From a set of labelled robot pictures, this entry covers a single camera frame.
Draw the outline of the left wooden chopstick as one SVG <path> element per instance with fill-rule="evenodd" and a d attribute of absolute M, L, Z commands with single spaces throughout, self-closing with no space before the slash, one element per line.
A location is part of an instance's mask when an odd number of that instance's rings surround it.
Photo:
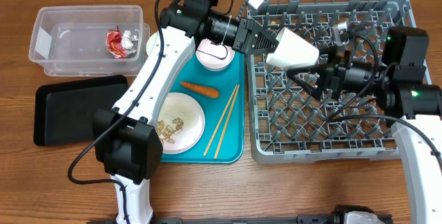
<path fill-rule="evenodd" d="M 217 133 L 219 127 L 220 127 L 220 124 L 221 124 L 221 122 L 222 122 L 222 120 L 223 120 L 223 118 L 224 118 L 224 115 L 225 115 L 225 113 L 227 112 L 228 107 L 231 105 L 232 99 L 233 99 L 234 96 L 236 95 L 236 93 L 237 93 L 239 87 L 240 87 L 240 85 L 237 84 L 237 85 L 235 86 L 235 88 L 232 90 L 231 96 L 230 96 L 229 100 L 227 101 L 227 103 L 226 103 L 226 105 L 225 105 L 225 108 L 224 108 L 224 110 L 223 110 L 223 112 L 222 112 L 222 114 L 221 114 L 221 116 L 220 116 L 220 119 L 218 120 L 218 123 L 217 123 L 217 125 L 216 125 L 216 127 L 215 127 L 215 129 L 214 129 L 214 131 L 213 131 L 213 133 L 212 133 L 212 135 L 211 135 L 211 138 L 210 138 L 210 140 L 209 140 L 207 146 L 206 146 L 206 149 L 204 150 L 203 156 L 206 156 L 206 155 L 207 155 L 207 153 L 208 153 L 208 151 L 209 151 L 209 149 L 210 149 L 210 146 L 211 146 L 211 144 L 212 144 L 212 142 L 213 142 L 213 139 L 214 139 L 214 137 L 215 137 L 215 135 L 216 135 L 216 133 Z"/>

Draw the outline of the wooden chopstick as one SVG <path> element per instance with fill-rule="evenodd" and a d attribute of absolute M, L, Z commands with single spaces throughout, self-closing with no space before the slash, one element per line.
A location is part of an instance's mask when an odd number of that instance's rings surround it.
<path fill-rule="evenodd" d="M 234 90 L 233 90 L 233 95 L 231 96 L 231 99 L 229 100 L 229 103 L 227 104 L 228 113 L 227 113 L 227 116 L 226 116 L 226 120 L 225 120 L 225 123 L 224 123 L 223 129 L 222 129 L 222 133 L 221 133 L 221 136 L 220 136 L 220 139 L 219 139 L 218 145 L 217 145 L 217 149 L 216 149 L 216 151 L 215 151 L 215 155 L 214 155 L 214 157 L 213 157 L 215 160 L 218 159 L 218 155 L 219 155 L 219 152 L 220 152 L 220 149 L 221 149 L 221 146 L 222 146 L 222 143 L 223 143 L 224 137 L 225 137 L 225 133 L 226 133 L 226 131 L 227 131 L 227 127 L 228 127 L 228 125 L 229 125 L 229 120 L 230 120 L 230 118 L 231 118 L 231 113 L 232 113 L 233 108 L 234 108 L 235 103 L 236 103 L 236 98 L 237 98 L 237 96 L 238 96 L 239 88 L 240 88 L 240 85 L 237 84 L 236 87 L 235 87 Z"/>
<path fill-rule="evenodd" d="M 220 127 L 220 124 L 221 124 L 221 122 L 222 122 L 222 120 L 223 120 L 223 118 L 224 118 L 224 115 L 225 115 L 225 113 L 227 112 L 228 107 L 231 105 L 232 99 L 233 99 L 234 96 L 236 95 L 236 93 L 237 93 L 239 87 L 240 87 L 240 85 L 237 84 L 237 85 L 235 86 L 235 88 L 232 90 L 231 96 L 230 96 L 229 100 L 227 101 L 227 103 L 226 103 L 226 105 L 225 105 L 225 108 L 224 108 L 224 110 L 223 110 L 223 112 L 222 112 L 222 114 L 221 114 L 221 116 L 220 116 L 220 119 L 218 120 L 218 123 L 217 123 L 217 125 L 216 125 L 216 127 L 215 127 L 215 129 L 214 129 L 214 131 L 213 131 L 213 133 L 212 133 L 212 135 L 211 135 L 211 138 L 210 138 L 210 140 L 209 140 L 207 146 L 206 146 L 206 149 L 204 150 L 203 156 L 206 156 L 206 155 L 207 155 L 207 153 L 208 153 L 208 151 L 209 151 L 209 149 L 210 149 L 210 146 L 211 146 L 211 144 L 212 144 L 212 142 L 213 142 L 213 139 L 214 139 L 214 137 L 215 137 L 215 135 L 216 135 L 216 133 L 217 133 L 219 127 Z"/>

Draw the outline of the white small bowl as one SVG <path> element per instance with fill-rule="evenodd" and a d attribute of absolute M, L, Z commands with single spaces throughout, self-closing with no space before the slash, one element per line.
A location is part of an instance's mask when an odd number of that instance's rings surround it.
<path fill-rule="evenodd" d="M 157 41 L 158 32 L 153 33 L 146 43 L 146 55 L 150 56 L 152 50 L 154 49 L 155 42 Z"/>

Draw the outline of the orange carrot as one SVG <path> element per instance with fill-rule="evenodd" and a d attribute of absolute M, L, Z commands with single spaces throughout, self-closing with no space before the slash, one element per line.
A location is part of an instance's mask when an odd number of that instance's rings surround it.
<path fill-rule="evenodd" d="M 193 84 L 193 83 L 184 82 L 184 81 L 181 81 L 180 85 L 183 86 L 184 88 L 187 88 L 190 91 L 193 91 L 195 93 L 199 93 L 200 95 L 204 95 L 209 98 L 218 98 L 220 96 L 219 90 L 217 90 L 215 88 L 208 87 L 208 86 L 202 86 L 199 84 Z"/>

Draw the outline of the teal plastic tray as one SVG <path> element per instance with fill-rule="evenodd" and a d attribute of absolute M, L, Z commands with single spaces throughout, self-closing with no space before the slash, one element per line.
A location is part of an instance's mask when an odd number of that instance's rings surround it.
<path fill-rule="evenodd" d="M 180 82 L 190 82 L 202 86 L 208 86 L 219 90 L 218 98 L 209 98 L 199 93 L 188 90 L 180 85 Z M 218 155 L 213 157 L 222 133 L 227 112 L 213 139 L 206 156 L 204 150 L 211 135 L 220 119 L 220 116 L 229 100 L 232 90 L 239 84 L 240 88 L 236 103 L 231 113 L 229 125 Z M 205 128 L 198 143 L 189 150 L 178 154 L 162 155 L 162 162 L 176 163 L 218 163 L 230 164 L 237 161 L 242 155 L 244 148 L 244 57 L 236 52 L 233 61 L 222 71 L 209 71 L 198 61 L 196 54 L 184 66 L 174 82 L 170 93 L 184 93 L 194 98 L 202 107 L 205 115 Z"/>

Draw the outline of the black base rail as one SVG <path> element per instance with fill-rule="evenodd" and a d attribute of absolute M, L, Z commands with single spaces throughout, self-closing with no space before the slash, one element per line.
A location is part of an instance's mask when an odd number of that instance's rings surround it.
<path fill-rule="evenodd" d="M 153 218 L 149 224 L 339 224 L 344 223 L 344 205 L 331 214 L 300 214 L 295 218 L 212 218 L 185 220 L 181 218 Z"/>

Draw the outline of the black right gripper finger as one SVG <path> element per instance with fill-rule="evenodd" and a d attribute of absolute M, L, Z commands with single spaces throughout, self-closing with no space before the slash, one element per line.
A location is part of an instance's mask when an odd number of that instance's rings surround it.
<path fill-rule="evenodd" d="M 301 86 L 302 89 L 315 100 L 320 100 L 324 90 L 323 75 L 326 71 L 326 67 L 326 65 L 312 65 L 300 68 L 290 68 L 287 70 L 286 74 L 291 81 Z M 318 78 L 313 86 L 307 81 L 307 79 L 315 74 L 318 75 Z"/>
<path fill-rule="evenodd" d="M 324 48 L 319 48 L 319 58 L 334 59 L 337 53 L 337 46 L 328 46 Z"/>

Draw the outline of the white paper cup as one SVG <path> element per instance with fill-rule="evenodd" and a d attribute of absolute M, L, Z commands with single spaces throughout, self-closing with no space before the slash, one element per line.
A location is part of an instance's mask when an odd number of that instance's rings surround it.
<path fill-rule="evenodd" d="M 266 63 L 283 70 L 311 66 L 319 58 L 319 50 L 301 36 L 284 27 L 277 35 L 275 51 L 269 53 Z"/>

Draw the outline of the pink shallow bowl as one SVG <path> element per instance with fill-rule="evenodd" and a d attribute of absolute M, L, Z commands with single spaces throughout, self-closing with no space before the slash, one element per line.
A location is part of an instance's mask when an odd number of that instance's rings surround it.
<path fill-rule="evenodd" d="M 198 61 L 209 71 L 222 71 L 233 61 L 236 52 L 229 46 L 203 39 L 196 52 Z"/>

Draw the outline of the white plate with peanuts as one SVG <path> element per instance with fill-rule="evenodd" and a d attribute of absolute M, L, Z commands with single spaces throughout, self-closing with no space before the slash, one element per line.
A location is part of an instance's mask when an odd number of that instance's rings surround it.
<path fill-rule="evenodd" d="M 195 146 L 205 128 L 200 104 L 184 93 L 169 93 L 162 105 L 156 131 L 163 153 L 178 154 Z"/>

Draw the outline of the clear plastic bin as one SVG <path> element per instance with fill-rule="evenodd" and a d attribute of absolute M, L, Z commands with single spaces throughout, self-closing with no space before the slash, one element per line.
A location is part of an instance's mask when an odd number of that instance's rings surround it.
<path fill-rule="evenodd" d="M 106 47 L 109 30 L 130 32 L 133 48 L 116 58 Z M 39 10 L 28 58 L 48 76 L 136 76 L 150 27 L 140 6 L 54 6 Z"/>

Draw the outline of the right wooden chopstick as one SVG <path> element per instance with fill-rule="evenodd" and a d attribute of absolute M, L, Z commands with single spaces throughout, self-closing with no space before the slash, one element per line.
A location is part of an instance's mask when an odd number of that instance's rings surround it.
<path fill-rule="evenodd" d="M 222 143 L 223 143 L 224 137 L 225 137 L 225 133 L 226 133 L 226 131 L 227 131 L 227 127 L 228 127 L 228 125 L 229 125 L 229 120 L 230 120 L 230 118 L 231 118 L 231 113 L 232 113 L 233 108 L 234 108 L 235 103 L 236 103 L 236 98 L 237 98 L 237 96 L 238 96 L 239 88 L 240 88 L 240 85 L 237 84 L 236 87 L 235 87 L 234 90 L 233 90 L 233 95 L 231 96 L 231 99 L 229 100 L 229 103 L 227 104 L 228 113 L 227 113 L 227 116 L 226 116 L 226 120 L 225 120 L 225 123 L 224 123 L 223 129 L 222 129 L 222 133 L 221 133 L 221 136 L 220 136 L 220 139 L 219 139 L 218 145 L 217 145 L 217 149 L 216 149 L 216 151 L 215 151 L 215 155 L 214 155 L 214 157 L 213 157 L 215 160 L 218 159 L 218 155 L 219 155 L 219 152 L 220 152 L 220 149 L 221 149 L 221 146 L 222 146 Z"/>

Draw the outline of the red snack wrapper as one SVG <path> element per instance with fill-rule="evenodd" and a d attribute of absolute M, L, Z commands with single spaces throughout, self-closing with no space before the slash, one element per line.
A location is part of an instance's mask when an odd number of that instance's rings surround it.
<path fill-rule="evenodd" d="M 129 55 L 136 53 L 134 43 L 138 41 L 138 36 L 131 31 L 122 32 L 117 26 L 116 30 L 109 29 L 106 33 L 106 48 L 115 59 L 125 59 Z"/>

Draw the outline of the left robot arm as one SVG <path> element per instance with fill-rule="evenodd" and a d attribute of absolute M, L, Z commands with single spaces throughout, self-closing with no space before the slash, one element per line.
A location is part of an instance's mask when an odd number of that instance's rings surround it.
<path fill-rule="evenodd" d="M 197 45 L 208 39 L 244 55 L 275 51 L 275 35 L 250 19 L 234 19 L 212 8 L 218 0 L 173 0 L 155 9 L 157 37 L 127 92 L 93 120 L 96 159 L 115 185 L 116 223 L 151 223 L 149 180 L 162 158 L 156 133 L 162 105 Z"/>

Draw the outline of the black plastic tray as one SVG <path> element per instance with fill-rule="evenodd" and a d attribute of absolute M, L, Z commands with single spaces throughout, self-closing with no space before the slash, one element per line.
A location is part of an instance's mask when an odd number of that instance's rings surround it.
<path fill-rule="evenodd" d="M 40 86 L 35 93 L 33 141 L 54 146 L 93 139 L 93 116 L 109 110 L 128 89 L 123 75 Z"/>

